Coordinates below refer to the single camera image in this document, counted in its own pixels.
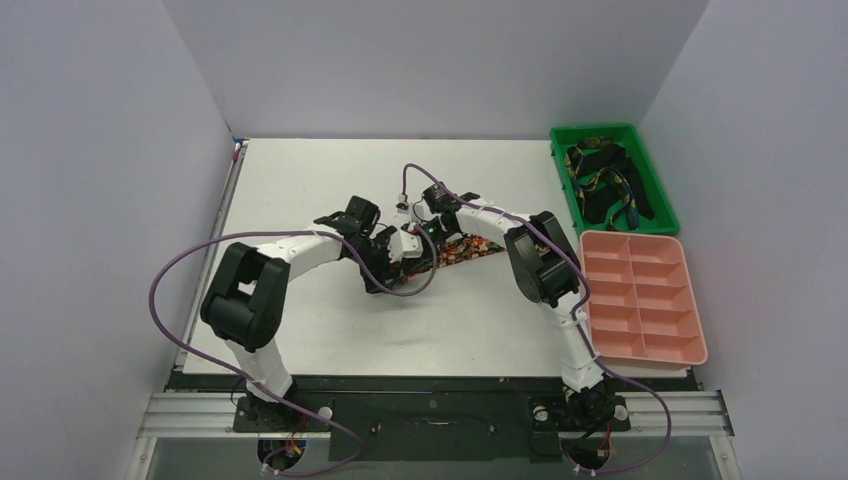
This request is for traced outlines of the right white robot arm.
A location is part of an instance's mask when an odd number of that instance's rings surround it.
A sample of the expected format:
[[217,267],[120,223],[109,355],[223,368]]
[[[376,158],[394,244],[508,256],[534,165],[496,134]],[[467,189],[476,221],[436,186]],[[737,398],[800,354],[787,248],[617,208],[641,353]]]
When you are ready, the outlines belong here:
[[439,233],[478,236],[505,249],[519,291],[539,306],[555,331],[566,418],[583,431],[608,423],[616,409],[615,394],[598,364],[587,316],[578,306],[586,278],[554,214],[511,213],[471,192],[450,194],[438,184],[424,190],[422,199]]

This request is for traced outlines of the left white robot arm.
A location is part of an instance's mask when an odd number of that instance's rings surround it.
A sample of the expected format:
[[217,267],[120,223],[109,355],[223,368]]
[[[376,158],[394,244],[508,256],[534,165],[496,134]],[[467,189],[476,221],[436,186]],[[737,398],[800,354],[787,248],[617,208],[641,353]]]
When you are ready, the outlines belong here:
[[291,281],[331,262],[359,263],[369,294],[391,290],[427,262],[433,248],[420,229],[377,228],[379,207],[358,196],[343,211],[317,218],[305,230],[250,246],[230,244],[201,305],[201,320],[224,340],[249,376],[248,395],[272,429],[291,427],[298,416],[295,381],[284,366],[275,337]]

